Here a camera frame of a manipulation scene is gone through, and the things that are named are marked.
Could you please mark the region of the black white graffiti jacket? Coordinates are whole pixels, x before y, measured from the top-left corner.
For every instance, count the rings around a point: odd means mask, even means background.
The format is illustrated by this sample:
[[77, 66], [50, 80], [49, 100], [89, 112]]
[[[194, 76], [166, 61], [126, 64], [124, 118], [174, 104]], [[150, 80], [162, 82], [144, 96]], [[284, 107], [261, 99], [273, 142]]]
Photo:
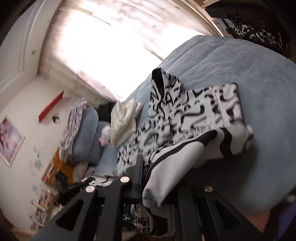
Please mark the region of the black white graffiti jacket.
[[143, 235], [169, 237], [175, 233], [174, 208], [164, 202], [169, 193], [192, 168], [240, 154], [252, 136], [235, 83], [185, 90], [179, 78], [157, 68], [147, 117], [121, 146], [106, 147], [95, 174], [123, 175], [142, 155], [142, 201], [129, 217]]

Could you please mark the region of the black white patterned clothes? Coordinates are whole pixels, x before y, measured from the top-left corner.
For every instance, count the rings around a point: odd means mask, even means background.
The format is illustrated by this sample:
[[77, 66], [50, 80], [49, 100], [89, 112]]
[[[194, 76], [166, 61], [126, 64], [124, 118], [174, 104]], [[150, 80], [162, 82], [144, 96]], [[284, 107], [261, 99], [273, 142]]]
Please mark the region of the black white patterned clothes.
[[287, 48], [287, 43], [282, 39], [281, 34], [270, 32], [264, 25], [255, 28], [251, 25], [238, 23], [233, 28], [233, 33], [241, 40], [252, 42], [279, 54], [283, 54]]

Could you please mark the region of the blue grey pillow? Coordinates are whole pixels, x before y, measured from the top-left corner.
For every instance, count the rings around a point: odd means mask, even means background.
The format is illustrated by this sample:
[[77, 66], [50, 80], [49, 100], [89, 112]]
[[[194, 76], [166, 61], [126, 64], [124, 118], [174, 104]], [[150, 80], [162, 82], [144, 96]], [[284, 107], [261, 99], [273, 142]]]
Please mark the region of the blue grey pillow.
[[106, 121], [99, 121], [97, 111], [88, 107], [83, 110], [79, 131], [74, 140], [69, 162], [77, 165], [87, 162], [96, 166], [102, 156], [103, 147], [99, 142], [102, 129], [109, 125]]

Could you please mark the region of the floral folded quilt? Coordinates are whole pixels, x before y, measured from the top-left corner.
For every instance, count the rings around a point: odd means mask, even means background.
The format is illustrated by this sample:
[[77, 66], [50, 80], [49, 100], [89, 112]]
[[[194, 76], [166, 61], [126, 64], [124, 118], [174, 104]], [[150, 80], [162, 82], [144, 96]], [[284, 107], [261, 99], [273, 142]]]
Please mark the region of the floral folded quilt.
[[87, 100], [80, 98], [70, 108], [68, 122], [59, 145], [59, 158], [64, 163], [68, 162], [68, 158], [72, 154], [73, 143], [78, 134], [83, 110], [86, 106]]

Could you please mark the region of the pink white plush toy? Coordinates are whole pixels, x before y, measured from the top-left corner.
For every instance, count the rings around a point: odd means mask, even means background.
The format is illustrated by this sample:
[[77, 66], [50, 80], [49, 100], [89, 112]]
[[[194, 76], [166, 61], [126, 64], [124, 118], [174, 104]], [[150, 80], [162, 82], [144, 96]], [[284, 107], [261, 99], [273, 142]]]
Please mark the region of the pink white plush toy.
[[102, 131], [101, 136], [99, 137], [98, 141], [102, 147], [105, 147], [109, 144], [111, 139], [111, 127], [110, 125], [106, 125]]

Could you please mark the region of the cream folded puffer jacket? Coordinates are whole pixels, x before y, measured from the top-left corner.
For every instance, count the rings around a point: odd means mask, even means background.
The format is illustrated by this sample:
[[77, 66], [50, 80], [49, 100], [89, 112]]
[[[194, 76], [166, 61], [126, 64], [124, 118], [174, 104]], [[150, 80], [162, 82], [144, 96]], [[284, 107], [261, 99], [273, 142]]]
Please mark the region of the cream folded puffer jacket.
[[114, 147], [121, 146], [136, 130], [136, 119], [143, 105], [131, 99], [126, 104], [118, 101], [111, 111], [111, 143]]

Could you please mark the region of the black knitted garment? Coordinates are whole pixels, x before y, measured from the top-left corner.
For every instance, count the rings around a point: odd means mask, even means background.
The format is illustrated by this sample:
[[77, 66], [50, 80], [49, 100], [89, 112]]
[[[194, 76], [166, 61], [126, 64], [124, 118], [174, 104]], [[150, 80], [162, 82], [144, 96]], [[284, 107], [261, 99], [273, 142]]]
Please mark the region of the black knitted garment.
[[96, 109], [98, 114], [98, 120], [111, 123], [111, 112], [115, 104], [115, 102], [107, 102], [100, 104], [99, 107]]

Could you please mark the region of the sheer floral curtain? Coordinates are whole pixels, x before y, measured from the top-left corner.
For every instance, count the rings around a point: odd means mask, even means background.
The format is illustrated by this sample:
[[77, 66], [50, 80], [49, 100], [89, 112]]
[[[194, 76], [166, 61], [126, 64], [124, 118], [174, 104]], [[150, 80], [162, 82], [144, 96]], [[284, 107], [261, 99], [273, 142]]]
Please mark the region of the sheer floral curtain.
[[123, 101], [194, 36], [221, 36], [199, 1], [62, 1], [39, 74], [90, 102]]

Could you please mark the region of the wooden shelf desk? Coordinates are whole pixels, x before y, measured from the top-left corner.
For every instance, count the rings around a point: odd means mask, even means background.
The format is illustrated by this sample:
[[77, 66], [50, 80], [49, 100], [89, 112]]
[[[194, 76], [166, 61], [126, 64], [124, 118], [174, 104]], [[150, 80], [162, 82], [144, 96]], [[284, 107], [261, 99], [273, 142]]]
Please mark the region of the wooden shelf desk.
[[197, 1], [213, 18], [278, 24], [295, 38], [295, 1]]

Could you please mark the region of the cartoon face wall sticker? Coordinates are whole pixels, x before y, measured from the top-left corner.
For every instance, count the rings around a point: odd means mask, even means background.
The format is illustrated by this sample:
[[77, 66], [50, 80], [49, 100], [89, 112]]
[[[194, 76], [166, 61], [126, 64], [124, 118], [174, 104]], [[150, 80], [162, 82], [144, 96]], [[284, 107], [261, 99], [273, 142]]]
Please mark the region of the cartoon face wall sticker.
[[56, 113], [52, 116], [52, 122], [54, 124], [59, 124], [61, 122], [61, 118], [58, 113]]

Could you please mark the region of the pink framed wall picture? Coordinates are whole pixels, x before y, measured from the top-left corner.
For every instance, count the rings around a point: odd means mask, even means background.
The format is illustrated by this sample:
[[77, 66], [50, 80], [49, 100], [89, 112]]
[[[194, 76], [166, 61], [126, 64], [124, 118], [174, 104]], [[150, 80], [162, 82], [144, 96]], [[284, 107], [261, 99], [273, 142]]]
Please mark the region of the pink framed wall picture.
[[1, 158], [9, 168], [24, 140], [25, 136], [5, 116], [1, 121]]

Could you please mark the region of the red wall shelf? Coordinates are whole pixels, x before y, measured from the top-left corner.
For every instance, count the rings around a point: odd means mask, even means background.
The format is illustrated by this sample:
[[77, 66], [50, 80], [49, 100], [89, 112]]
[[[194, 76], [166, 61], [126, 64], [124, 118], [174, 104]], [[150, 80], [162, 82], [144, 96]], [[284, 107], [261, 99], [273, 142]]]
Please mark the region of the red wall shelf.
[[41, 123], [51, 109], [63, 98], [64, 91], [60, 92], [39, 114], [38, 122]]

